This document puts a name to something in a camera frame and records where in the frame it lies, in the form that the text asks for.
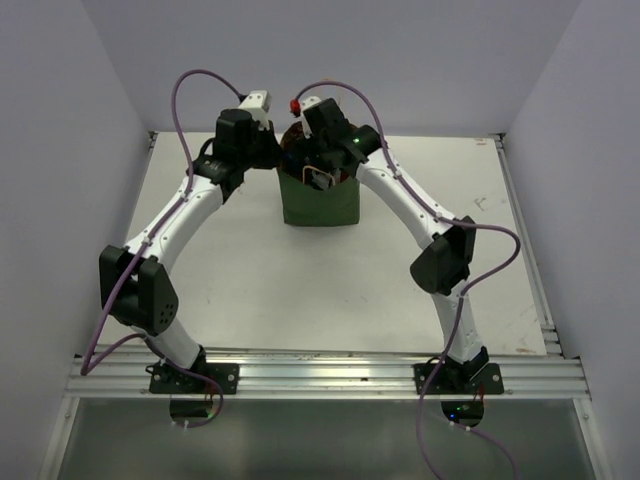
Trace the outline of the orange red Doritos bag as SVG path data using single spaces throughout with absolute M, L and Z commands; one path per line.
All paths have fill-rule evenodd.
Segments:
M 306 156 L 306 137 L 300 120 L 292 123 L 284 132 L 280 140 L 283 151 L 281 164 L 299 162 Z

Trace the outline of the green brown paper bag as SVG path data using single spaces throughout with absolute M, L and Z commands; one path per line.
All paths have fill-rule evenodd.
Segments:
M 277 167 L 282 214 L 293 227 L 343 227 L 360 221 L 360 184 L 339 170 L 325 173 L 288 162 Z

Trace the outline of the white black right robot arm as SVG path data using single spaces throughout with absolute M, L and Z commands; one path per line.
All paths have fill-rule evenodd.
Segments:
M 431 295 L 445 339 L 445 359 L 473 377 L 488 362 L 463 288 L 475 246 L 474 222 L 438 206 L 391 154 L 369 125 L 353 127 L 332 98 L 300 102 L 305 138 L 318 158 L 375 193 L 409 230 L 421 253 L 410 274 Z

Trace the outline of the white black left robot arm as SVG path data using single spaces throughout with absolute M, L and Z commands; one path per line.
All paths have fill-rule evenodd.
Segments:
M 243 183 L 250 169 L 272 169 L 282 150 L 266 111 L 243 104 L 226 109 L 214 138 L 188 166 L 169 203 L 123 247 L 106 247 L 99 257 L 103 309 L 148 339 L 169 362 L 191 369 L 200 345 L 177 320 L 178 295 L 170 273 L 203 223 Z

